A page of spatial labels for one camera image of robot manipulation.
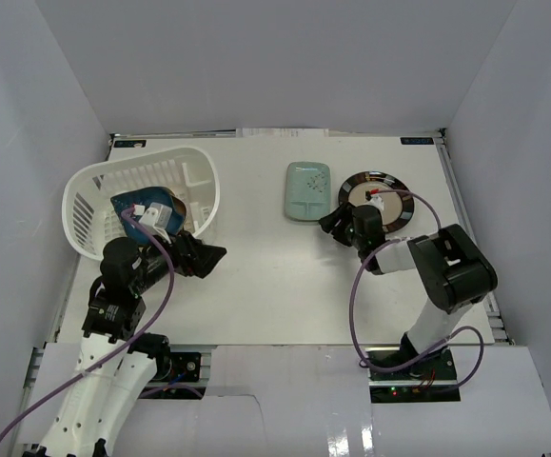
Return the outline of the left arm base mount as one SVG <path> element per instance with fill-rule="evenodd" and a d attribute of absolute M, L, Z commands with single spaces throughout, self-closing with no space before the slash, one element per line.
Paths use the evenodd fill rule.
<path fill-rule="evenodd" d="M 200 400 L 206 393 L 211 355 L 198 351 L 172 351 L 157 375 L 143 388 L 140 398 Z"/>

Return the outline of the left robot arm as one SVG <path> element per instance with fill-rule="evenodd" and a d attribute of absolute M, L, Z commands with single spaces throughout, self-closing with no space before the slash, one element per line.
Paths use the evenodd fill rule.
<path fill-rule="evenodd" d="M 164 335 L 140 323 L 143 293 L 163 278 L 207 277 L 226 255 L 186 231 L 146 246 L 129 237 L 106 243 L 91 287 L 73 375 L 53 393 L 64 397 L 46 435 L 28 456 L 109 456 L 134 403 L 151 380 L 166 377 Z"/>

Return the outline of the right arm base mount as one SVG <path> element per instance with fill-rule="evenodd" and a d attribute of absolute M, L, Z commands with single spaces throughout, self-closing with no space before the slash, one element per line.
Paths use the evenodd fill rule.
<path fill-rule="evenodd" d="M 373 405 L 460 402 L 457 383 L 457 370 L 449 348 L 405 370 L 368 374 Z"/>

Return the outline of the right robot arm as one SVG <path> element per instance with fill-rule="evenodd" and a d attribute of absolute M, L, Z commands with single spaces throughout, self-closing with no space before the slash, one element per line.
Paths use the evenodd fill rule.
<path fill-rule="evenodd" d="M 338 243 L 356 249 L 361 261 L 350 292 L 348 321 L 363 368 L 424 378 L 435 366 L 433 354 L 460 333 L 456 326 L 467 311 L 498 286 L 494 267 L 458 224 L 438 228 L 431 235 L 387 239 L 376 207 L 344 203 L 322 217 L 319 226 Z M 355 329 L 358 287 L 365 272 L 383 276 L 407 270 L 418 273 L 426 302 L 414 325 L 403 334 L 400 359 L 378 366 L 361 349 Z"/>

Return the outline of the dark blue leaf plate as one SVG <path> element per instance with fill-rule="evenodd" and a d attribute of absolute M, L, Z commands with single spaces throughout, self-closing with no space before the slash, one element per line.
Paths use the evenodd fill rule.
<path fill-rule="evenodd" d="M 184 226 L 187 218 L 185 204 L 165 187 L 148 187 L 112 196 L 112 207 L 119 217 L 126 236 L 140 246 L 148 246 L 148 237 L 122 214 L 131 209 L 128 217 L 141 225 L 153 237 L 171 241 Z"/>

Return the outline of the pink panda square plate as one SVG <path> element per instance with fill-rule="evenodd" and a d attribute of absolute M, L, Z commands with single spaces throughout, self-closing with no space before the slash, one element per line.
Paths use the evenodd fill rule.
<path fill-rule="evenodd" d="M 184 229 L 187 220 L 187 206 L 183 200 L 174 194 L 171 194 L 170 197 L 172 213 L 168 223 L 168 230 L 173 234 L 177 234 Z"/>

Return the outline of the white plastic dish bin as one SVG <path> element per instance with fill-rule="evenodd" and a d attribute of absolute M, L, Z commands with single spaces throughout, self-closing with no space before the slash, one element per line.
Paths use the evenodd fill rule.
<path fill-rule="evenodd" d="M 68 181 L 62 201 L 62 224 L 70 245 L 81 255 L 100 261 L 110 240 L 124 228 L 110 198 L 147 187 L 165 187 L 187 207 L 184 229 L 206 243 L 216 239 L 221 187 L 208 153 L 189 144 L 125 141 L 123 154 L 85 167 Z"/>

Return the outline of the round black rimmed plate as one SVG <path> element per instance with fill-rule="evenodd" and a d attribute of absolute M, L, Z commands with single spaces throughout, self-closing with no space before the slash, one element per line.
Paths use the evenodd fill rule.
<path fill-rule="evenodd" d="M 347 178 L 338 190 L 338 203 L 365 205 L 365 192 L 379 189 L 384 200 L 381 211 L 384 232 L 391 234 L 403 229 L 415 211 L 414 197 L 407 194 L 408 187 L 396 177 L 380 171 L 362 171 Z"/>

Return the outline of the light teal rectangular plate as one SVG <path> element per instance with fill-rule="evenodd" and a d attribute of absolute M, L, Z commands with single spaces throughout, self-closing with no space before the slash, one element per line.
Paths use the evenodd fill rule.
<path fill-rule="evenodd" d="M 292 162 L 285 176 L 284 213 L 291 220 L 316 222 L 331 208 L 331 174 L 320 162 Z"/>

